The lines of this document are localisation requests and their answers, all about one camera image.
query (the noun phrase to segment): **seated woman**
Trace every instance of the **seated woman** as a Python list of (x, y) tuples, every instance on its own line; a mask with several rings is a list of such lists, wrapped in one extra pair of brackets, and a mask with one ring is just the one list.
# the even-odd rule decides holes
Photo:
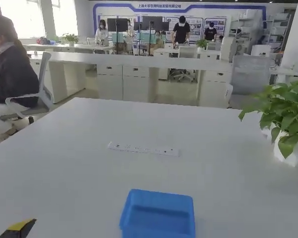
[[(0, 20), (0, 117), (14, 113), (5, 104), (6, 98), (39, 92), (39, 80), (26, 50), (10, 28), (11, 24)], [(37, 102), (37, 97), (31, 97), (17, 98), (12, 103), (18, 110), (24, 111), (35, 107)], [(11, 123), (0, 120), (0, 134), (11, 129)]]

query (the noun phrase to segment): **office desk row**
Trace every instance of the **office desk row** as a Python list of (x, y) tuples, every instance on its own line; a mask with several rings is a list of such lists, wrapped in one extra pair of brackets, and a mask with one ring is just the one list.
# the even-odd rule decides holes
[(77, 52), (84, 53), (85, 51), (104, 51), (106, 54), (112, 49), (111, 46), (99, 46), (99, 45), (84, 45), (75, 44), (70, 46), (69, 44), (55, 44), (55, 45), (40, 45), (40, 44), (27, 44), (24, 45), (27, 51), (44, 51), (52, 49), (55, 52)]
[[(31, 64), (38, 73), (42, 53), (32, 55)], [(225, 98), (231, 82), (232, 65), (223, 60), (142, 57), (51, 52), (45, 84), (52, 92), (54, 103), (85, 88), (85, 64), (97, 65), (97, 88), (101, 99), (153, 102), (157, 94), (161, 68), (195, 70), (198, 81), (198, 106), (228, 107)], [(292, 73), (277, 69), (272, 74)]]

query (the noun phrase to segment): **yellow object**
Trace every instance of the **yellow object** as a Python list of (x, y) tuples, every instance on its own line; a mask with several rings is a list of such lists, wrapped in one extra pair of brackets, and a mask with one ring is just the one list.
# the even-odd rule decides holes
[(33, 219), (28, 219), (28, 220), (25, 220), (23, 222), (18, 222), (18, 223), (15, 223), (13, 225), (11, 225), (10, 227), (8, 227), (7, 230), (9, 231), (19, 231), (21, 230), (27, 223), (31, 222)]

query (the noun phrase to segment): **white flower pot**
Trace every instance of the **white flower pot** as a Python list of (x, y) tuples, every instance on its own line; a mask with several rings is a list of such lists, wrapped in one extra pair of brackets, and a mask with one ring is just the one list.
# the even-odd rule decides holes
[(272, 141), (272, 129), (274, 129), (275, 127), (275, 124), (271, 124), (270, 128), (266, 127), (262, 129), (262, 133), (267, 138), (267, 140)]
[(279, 147), (278, 142), (280, 140), (280, 137), (287, 135), (286, 132), (280, 132), (279, 135), (276, 138), (275, 144), (274, 144), (274, 156), (279, 159), (281, 162), (284, 162), (292, 167), (298, 167), (298, 143), (294, 147), (294, 151), (285, 159), (282, 155)]

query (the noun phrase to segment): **woman's hair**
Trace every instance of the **woman's hair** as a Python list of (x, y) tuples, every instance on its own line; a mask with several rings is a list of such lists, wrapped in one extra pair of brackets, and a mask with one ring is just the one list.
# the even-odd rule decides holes
[(105, 21), (105, 20), (100, 20), (100, 21), (99, 21), (99, 30), (101, 30), (101, 29), (100, 29), (100, 25), (101, 25), (101, 24), (103, 24), (103, 25), (104, 25), (104, 29), (106, 29), (106, 21)]
[(3, 36), (7, 42), (13, 42), (14, 45), (20, 50), (21, 54), (30, 62), (26, 49), (23, 47), (22, 43), (17, 38), (11, 20), (6, 20), (5, 18), (0, 17), (0, 36)]

